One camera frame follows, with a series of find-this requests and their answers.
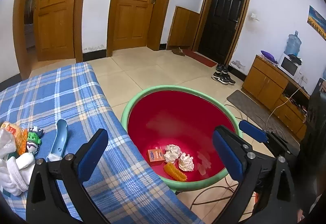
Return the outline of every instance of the green basin rim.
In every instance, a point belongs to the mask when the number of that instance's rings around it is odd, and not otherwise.
[[[137,104],[137,102],[145,97],[148,94],[151,94],[153,92],[157,92],[157,91],[163,91],[163,90],[176,90],[176,91],[182,91],[182,92],[186,92],[186,93],[190,93],[193,94],[195,96],[199,96],[203,99],[205,99],[206,101],[216,105],[223,113],[225,113],[227,115],[227,117],[230,119],[231,123],[233,124],[235,133],[242,138],[242,132],[239,129],[239,125],[238,122],[236,120],[236,118],[234,117],[234,115],[230,112],[229,109],[227,109],[223,104],[221,104],[219,101],[215,100],[214,98],[201,93],[199,91],[196,91],[194,89],[190,89],[190,88],[186,88],[186,87],[182,87],[182,86],[175,86],[175,85],[160,85],[160,86],[154,86],[154,87],[150,87],[148,89],[145,89],[141,92],[139,92],[138,94],[136,94],[126,105],[125,109],[123,110],[122,116],[121,116],[121,124],[123,126],[123,128],[128,131],[128,120],[129,120],[129,115],[131,113],[132,108],[134,107],[134,105]],[[174,180],[170,180],[167,178],[164,178],[162,176],[160,176],[160,178],[167,184],[167,186],[169,186],[169,188],[173,189],[173,190],[177,190],[177,191],[194,191],[194,190],[199,190],[199,189],[203,189],[206,188],[208,186],[211,186],[214,183],[217,183],[218,181],[220,181],[221,179],[223,179],[225,176],[228,175],[228,171],[226,168],[224,168],[223,170],[221,170],[219,173],[215,174],[214,176],[204,179],[204,180],[200,180],[200,181],[196,181],[196,182],[178,182],[178,181],[174,181]]]

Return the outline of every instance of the microwave oven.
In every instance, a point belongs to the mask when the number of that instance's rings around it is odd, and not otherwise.
[[[289,77],[294,79],[296,82],[299,81],[301,76],[301,66],[299,66],[297,63],[293,63],[285,53],[282,54],[278,62],[278,68],[281,69]]]

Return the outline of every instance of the blue water jug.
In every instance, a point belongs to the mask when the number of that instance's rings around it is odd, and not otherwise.
[[[286,55],[294,54],[297,56],[300,51],[300,45],[301,40],[298,37],[298,31],[295,31],[295,34],[289,34],[284,53]]]

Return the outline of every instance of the blue plaid bedsheet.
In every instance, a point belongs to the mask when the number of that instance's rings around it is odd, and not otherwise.
[[[108,131],[108,146],[84,186],[111,223],[203,223],[143,159],[113,113],[88,63],[46,72],[0,93],[0,122],[44,129],[35,158],[45,158],[50,152],[55,124],[61,118],[68,122],[65,154],[75,153],[99,128]],[[58,184],[69,212],[79,218],[62,181]],[[2,194],[24,219],[27,192],[18,197]]]

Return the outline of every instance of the green toy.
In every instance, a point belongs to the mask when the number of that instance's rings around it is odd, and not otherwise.
[[[30,128],[27,135],[26,148],[27,151],[33,155],[39,152],[40,145],[42,143],[41,137],[43,136],[43,129],[39,129],[37,126]]]

